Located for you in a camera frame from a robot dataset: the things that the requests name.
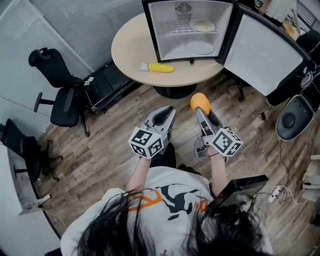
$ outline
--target white t-shirt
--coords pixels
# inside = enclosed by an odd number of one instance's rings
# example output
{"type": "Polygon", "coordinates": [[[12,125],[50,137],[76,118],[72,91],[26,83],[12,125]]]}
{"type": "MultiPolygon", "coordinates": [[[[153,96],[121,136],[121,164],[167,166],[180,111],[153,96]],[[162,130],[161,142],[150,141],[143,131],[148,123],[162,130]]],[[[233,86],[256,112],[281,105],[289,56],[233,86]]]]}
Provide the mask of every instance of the white t-shirt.
{"type": "Polygon", "coordinates": [[[271,0],[265,14],[282,23],[287,15],[296,8],[297,0],[271,0]]]}
{"type": "MultiPolygon", "coordinates": [[[[197,174],[173,169],[169,167],[150,168],[141,202],[140,219],[143,227],[147,228],[156,241],[156,255],[181,254],[182,244],[186,234],[190,232],[194,213],[199,209],[204,212],[213,200],[209,181],[197,174]]],[[[76,219],[61,238],[63,256],[77,256],[77,247],[81,234],[89,223],[95,219],[106,202],[115,195],[124,193],[119,188],[109,189],[102,199],[92,205],[82,216],[76,219]]],[[[128,223],[135,221],[135,209],[130,211],[128,223]]],[[[129,234],[133,231],[128,226],[129,234]]],[[[262,228],[264,236],[263,251],[272,254],[272,247],[268,236],[262,228]]]]}

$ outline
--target fridge shelf rack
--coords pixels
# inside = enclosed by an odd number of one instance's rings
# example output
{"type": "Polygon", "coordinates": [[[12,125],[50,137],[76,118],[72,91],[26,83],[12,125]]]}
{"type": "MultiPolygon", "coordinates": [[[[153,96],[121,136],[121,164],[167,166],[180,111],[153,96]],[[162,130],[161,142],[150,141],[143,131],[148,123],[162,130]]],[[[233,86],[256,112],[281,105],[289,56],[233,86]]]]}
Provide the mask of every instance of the fridge shelf rack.
{"type": "Polygon", "coordinates": [[[165,36],[173,35],[192,35],[192,34],[219,34],[219,30],[215,29],[211,32],[201,32],[189,26],[189,20],[173,20],[161,22],[163,34],[165,36]]]}

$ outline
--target table base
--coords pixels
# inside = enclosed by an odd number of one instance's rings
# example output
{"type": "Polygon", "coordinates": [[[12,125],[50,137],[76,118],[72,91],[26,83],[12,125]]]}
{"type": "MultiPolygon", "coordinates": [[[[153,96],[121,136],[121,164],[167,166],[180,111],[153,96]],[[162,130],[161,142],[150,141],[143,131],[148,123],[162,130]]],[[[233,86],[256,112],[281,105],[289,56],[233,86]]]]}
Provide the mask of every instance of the table base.
{"type": "Polygon", "coordinates": [[[159,87],[154,86],[153,88],[155,91],[160,94],[161,96],[169,99],[182,99],[187,97],[188,95],[192,94],[193,91],[196,89],[197,84],[191,84],[186,86],[179,86],[179,87],[159,87]]]}

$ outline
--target fridge fan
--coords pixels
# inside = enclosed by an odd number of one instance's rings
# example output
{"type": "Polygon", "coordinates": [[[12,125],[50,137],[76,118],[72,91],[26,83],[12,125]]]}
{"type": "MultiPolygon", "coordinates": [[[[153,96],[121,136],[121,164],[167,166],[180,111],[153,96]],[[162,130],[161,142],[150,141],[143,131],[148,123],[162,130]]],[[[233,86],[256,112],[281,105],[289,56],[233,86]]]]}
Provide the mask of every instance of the fridge fan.
{"type": "Polygon", "coordinates": [[[182,2],[176,6],[176,15],[180,21],[188,21],[191,19],[192,6],[187,2],[182,2]]]}

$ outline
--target mini fridge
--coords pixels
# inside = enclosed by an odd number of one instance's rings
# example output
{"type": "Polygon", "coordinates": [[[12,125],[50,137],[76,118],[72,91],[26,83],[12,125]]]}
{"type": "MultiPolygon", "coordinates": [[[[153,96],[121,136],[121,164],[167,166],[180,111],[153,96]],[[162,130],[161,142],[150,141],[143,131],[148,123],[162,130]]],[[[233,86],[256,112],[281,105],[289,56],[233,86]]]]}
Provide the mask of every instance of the mini fridge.
{"type": "Polygon", "coordinates": [[[296,42],[235,1],[142,0],[158,62],[214,58],[268,95],[311,61],[296,42]]]}

